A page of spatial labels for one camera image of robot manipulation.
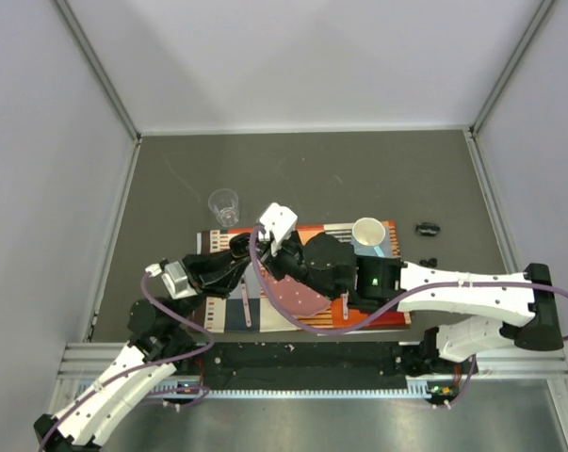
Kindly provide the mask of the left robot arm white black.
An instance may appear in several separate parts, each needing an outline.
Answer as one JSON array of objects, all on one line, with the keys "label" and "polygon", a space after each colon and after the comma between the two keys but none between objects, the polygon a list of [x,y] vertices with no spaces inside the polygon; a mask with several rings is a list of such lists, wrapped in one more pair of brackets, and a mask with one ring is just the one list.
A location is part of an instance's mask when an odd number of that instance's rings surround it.
[{"label": "left robot arm white black", "polygon": [[144,270],[142,300],[131,307],[129,341],[105,371],[67,407],[34,424],[41,451],[98,451],[115,427],[162,380],[189,371],[216,343],[190,320],[208,297],[227,296],[257,251],[191,254]]}]

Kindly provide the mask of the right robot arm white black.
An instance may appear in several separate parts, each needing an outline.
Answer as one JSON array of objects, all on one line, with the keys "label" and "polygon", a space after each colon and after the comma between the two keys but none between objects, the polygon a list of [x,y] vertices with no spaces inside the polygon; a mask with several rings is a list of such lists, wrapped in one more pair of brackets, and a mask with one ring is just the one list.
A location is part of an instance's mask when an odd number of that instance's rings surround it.
[{"label": "right robot arm white black", "polygon": [[[547,266],[529,265],[513,274],[483,275],[428,269],[394,258],[361,256],[353,245],[320,233],[307,243],[297,234],[276,242],[260,229],[250,235],[252,267],[273,308],[296,328],[319,335],[351,334],[387,312],[448,311],[462,322],[437,325],[418,345],[405,348],[399,362],[412,374],[441,373],[482,351],[516,347],[529,351],[561,350],[555,296]],[[283,306],[266,281],[286,277],[323,299],[348,295],[367,318],[337,329],[322,329],[299,320]]]}]

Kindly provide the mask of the black earbud charging case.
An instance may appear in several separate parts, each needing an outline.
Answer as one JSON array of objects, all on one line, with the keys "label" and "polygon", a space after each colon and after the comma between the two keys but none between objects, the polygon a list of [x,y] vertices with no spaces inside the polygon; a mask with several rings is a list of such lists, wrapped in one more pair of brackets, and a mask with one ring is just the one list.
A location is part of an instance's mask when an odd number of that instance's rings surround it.
[{"label": "black earbud charging case", "polygon": [[251,239],[250,233],[237,234],[229,240],[229,252],[233,260],[250,259],[251,250],[254,250],[257,256],[262,252],[261,246],[256,244],[255,239]]}]

